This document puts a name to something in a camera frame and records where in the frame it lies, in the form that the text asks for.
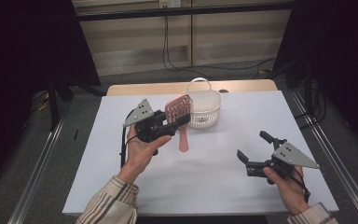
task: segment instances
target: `wooden panel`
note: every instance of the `wooden panel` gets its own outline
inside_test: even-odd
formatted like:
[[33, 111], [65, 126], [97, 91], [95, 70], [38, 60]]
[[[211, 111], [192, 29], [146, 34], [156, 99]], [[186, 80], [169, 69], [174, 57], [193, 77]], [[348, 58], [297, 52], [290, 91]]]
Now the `wooden panel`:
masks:
[[[211, 81], [212, 89], [216, 91], [227, 90], [239, 91], [277, 91], [272, 80], [230, 80]], [[151, 83], [151, 84], [128, 84], [111, 86], [106, 95], [148, 95], [148, 94], [178, 94], [186, 91], [188, 82]], [[190, 86], [190, 91], [208, 90], [205, 82], [195, 82]]]

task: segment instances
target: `finger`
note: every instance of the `finger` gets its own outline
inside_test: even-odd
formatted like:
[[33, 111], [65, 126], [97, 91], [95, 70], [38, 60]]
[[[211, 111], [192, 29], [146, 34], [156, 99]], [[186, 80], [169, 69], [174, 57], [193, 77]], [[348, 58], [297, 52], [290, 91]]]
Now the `finger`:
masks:
[[149, 143], [147, 150], [149, 150], [149, 152], [153, 153], [157, 148], [164, 146], [170, 140], [171, 140], [171, 137], [169, 135], [161, 136], [160, 138]]
[[295, 170], [292, 171], [292, 176], [297, 179], [298, 181], [302, 182], [301, 179], [304, 177], [302, 167], [295, 166]]
[[295, 169], [301, 174], [302, 177], [304, 177], [302, 166], [295, 166]]
[[263, 172], [270, 180], [272, 180], [277, 185], [278, 188], [282, 188], [286, 184], [284, 180], [271, 168], [265, 167], [263, 169]]
[[129, 132], [127, 133], [127, 139], [130, 139], [130, 138], [132, 138], [132, 137], [135, 136], [135, 135], [136, 135], [135, 125], [132, 124], [132, 125], [130, 126]]

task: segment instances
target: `shirt sleeve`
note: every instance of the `shirt sleeve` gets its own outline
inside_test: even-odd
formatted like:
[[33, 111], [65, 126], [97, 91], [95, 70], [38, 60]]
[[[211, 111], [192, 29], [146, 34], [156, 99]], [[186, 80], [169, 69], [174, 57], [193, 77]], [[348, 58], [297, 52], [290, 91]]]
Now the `shirt sleeve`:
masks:
[[126, 184], [113, 176], [94, 194], [76, 224], [135, 223], [138, 192], [139, 188], [136, 185]]
[[313, 205], [297, 216], [290, 216], [287, 221], [290, 224], [338, 224], [322, 203]]

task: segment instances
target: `white table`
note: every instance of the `white table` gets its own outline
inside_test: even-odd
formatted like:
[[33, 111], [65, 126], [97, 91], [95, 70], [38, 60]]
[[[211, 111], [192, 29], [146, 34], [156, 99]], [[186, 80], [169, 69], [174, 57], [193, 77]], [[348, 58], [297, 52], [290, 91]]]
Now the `white table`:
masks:
[[[175, 94], [117, 95], [102, 99], [76, 179], [63, 208], [80, 215], [91, 196], [119, 171], [122, 123], [144, 98], [154, 110], [162, 109]], [[179, 151], [179, 135], [159, 149], [135, 184], [140, 187], [140, 216], [265, 215], [284, 212], [276, 186], [265, 178], [249, 177], [236, 156], [250, 161], [270, 159], [273, 146], [259, 137], [266, 131], [287, 139], [313, 159], [280, 91], [222, 94], [216, 124], [189, 130], [189, 151]], [[304, 168], [310, 204], [323, 202], [337, 211], [319, 170]]]

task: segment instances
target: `hand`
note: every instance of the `hand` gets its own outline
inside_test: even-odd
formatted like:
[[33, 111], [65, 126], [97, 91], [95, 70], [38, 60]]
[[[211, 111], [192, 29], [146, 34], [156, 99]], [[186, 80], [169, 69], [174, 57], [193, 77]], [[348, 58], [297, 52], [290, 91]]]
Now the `hand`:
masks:
[[117, 175], [120, 180], [128, 184], [132, 184], [136, 177], [145, 170], [146, 166], [152, 160], [153, 153], [156, 149], [164, 146], [171, 140], [169, 135], [164, 135], [153, 142], [146, 143], [137, 137], [133, 138], [135, 135], [134, 125], [131, 125], [127, 134], [127, 139], [132, 138], [128, 142], [128, 159]]
[[[302, 167], [295, 166], [295, 169], [302, 175]], [[310, 207], [304, 199], [304, 191], [295, 181], [289, 177], [282, 179], [274, 170], [269, 167], [263, 169], [264, 174], [272, 180], [278, 187], [279, 193], [284, 204], [284, 207], [292, 214], [296, 216], [305, 212]], [[292, 173], [293, 177], [301, 182], [301, 178], [296, 171]]]

